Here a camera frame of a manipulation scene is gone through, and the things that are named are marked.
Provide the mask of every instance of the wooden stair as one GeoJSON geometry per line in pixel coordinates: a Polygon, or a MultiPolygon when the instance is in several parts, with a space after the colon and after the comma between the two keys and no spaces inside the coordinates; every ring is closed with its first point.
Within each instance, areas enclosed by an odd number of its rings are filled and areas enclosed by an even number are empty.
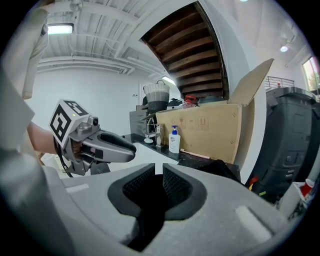
{"type": "Polygon", "coordinates": [[[174,79],[183,97],[229,98],[219,44],[199,3],[189,4],[156,24],[142,40],[174,79]]]}

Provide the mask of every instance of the metal railing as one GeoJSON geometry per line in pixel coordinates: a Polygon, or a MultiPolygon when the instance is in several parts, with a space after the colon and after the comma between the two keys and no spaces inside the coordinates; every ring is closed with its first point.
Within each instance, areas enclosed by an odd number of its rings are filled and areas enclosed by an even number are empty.
{"type": "Polygon", "coordinates": [[[280,78],[280,77],[274,77],[274,76],[267,76],[264,80],[264,88],[277,88],[277,87],[294,87],[295,81],[280,78]]]}

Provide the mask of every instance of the hand sanitizer bottle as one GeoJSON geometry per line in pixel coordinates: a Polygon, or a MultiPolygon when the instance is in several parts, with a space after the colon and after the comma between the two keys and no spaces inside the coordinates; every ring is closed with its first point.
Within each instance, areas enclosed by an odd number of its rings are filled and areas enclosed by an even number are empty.
{"type": "Polygon", "coordinates": [[[178,135],[177,125],[172,125],[173,131],[169,134],[169,150],[172,153],[179,154],[180,135],[178,135]]]}

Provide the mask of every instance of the recessed light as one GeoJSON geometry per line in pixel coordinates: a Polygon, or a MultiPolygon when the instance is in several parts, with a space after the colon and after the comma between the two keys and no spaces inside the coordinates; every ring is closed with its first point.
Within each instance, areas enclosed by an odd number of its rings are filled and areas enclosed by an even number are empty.
{"type": "Polygon", "coordinates": [[[48,24],[48,35],[72,34],[74,25],[72,23],[48,24]]]}
{"type": "Polygon", "coordinates": [[[283,52],[283,53],[285,53],[286,51],[288,51],[288,47],[282,46],[282,47],[280,48],[280,51],[283,52]]]}
{"type": "Polygon", "coordinates": [[[171,83],[171,84],[176,85],[176,84],[175,84],[175,81],[173,81],[172,79],[170,79],[170,78],[167,77],[167,76],[163,76],[162,79],[168,81],[168,82],[171,83]]]}

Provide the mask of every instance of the wooden stick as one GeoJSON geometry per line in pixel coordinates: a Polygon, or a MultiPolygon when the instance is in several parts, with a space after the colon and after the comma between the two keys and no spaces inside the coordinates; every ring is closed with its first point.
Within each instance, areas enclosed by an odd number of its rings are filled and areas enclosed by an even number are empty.
{"type": "Polygon", "coordinates": [[[196,153],[192,153],[192,152],[187,152],[185,151],[183,148],[180,149],[181,152],[184,152],[184,153],[187,153],[189,155],[192,155],[192,156],[196,156],[196,157],[200,157],[200,158],[205,158],[205,159],[210,159],[209,156],[206,156],[206,155],[202,155],[202,154],[196,154],[196,153]]]}

